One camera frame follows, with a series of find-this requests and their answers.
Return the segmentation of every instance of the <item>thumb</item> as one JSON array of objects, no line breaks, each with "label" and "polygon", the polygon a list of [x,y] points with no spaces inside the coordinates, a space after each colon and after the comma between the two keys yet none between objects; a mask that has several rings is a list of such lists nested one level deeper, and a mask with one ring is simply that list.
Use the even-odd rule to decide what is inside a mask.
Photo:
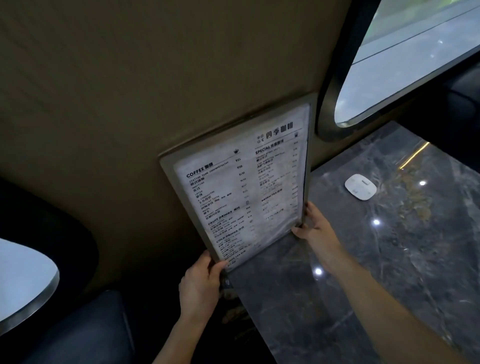
[{"label": "thumb", "polygon": [[298,228],[294,226],[292,228],[292,233],[300,239],[306,239],[310,230],[311,229],[308,227],[307,224],[302,224],[302,226]]},{"label": "thumb", "polygon": [[210,269],[210,276],[209,279],[213,280],[215,282],[220,282],[220,272],[222,271],[223,268],[225,268],[228,265],[228,260],[222,260],[221,262],[218,262],[215,264],[211,269]]}]

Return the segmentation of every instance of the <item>countertop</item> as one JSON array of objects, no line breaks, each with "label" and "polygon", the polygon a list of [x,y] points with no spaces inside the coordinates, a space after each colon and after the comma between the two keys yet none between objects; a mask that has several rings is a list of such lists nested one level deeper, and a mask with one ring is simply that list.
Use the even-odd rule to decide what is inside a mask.
[{"label": "countertop", "polygon": [[[378,188],[368,201],[344,187],[356,173]],[[392,121],[313,171],[309,199],[388,292],[480,361],[479,174]],[[228,276],[279,364],[381,363],[305,241],[289,234]]]}]

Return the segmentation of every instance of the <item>window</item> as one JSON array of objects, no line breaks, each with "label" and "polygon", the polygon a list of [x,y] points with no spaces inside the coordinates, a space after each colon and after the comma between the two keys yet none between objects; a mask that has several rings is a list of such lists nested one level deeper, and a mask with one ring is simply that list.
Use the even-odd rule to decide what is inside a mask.
[{"label": "window", "polygon": [[357,124],[480,49],[480,0],[382,0],[371,17],[345,79],[336,80],[337,127]]}]

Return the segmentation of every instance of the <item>hand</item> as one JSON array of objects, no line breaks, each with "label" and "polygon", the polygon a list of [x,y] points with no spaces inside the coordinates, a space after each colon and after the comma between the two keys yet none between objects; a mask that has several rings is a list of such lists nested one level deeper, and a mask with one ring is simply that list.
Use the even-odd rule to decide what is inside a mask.
[{"label": "hand", "polygon": [[343,249],[335,231],[317,206],[309,201],[306,210],[307,217],[313,222],[313,228],[303,224],[299,228],[293,227],[292,233],[301,239],[305,239],[320,263],[333,274],[333,268],[335,268],[337,262],[348,257],[348,253]]},{"label": "hand", "polygon": [[218,262],[209,272],[208,266],[211,260],[209,252],[205,250],[181,279],[180,319],[205,326],[215,310],[218,302],[220,272],[227,266],[228,261]]}]

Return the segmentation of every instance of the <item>white table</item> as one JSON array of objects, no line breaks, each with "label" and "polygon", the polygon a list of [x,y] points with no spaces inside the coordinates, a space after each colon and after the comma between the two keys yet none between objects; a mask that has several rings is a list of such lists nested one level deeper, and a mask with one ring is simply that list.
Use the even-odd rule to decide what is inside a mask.
[{"label": "white table", "polygon": [[56,264],[46,255],[0,239],[0,335],[42,307],[59,280]]}]

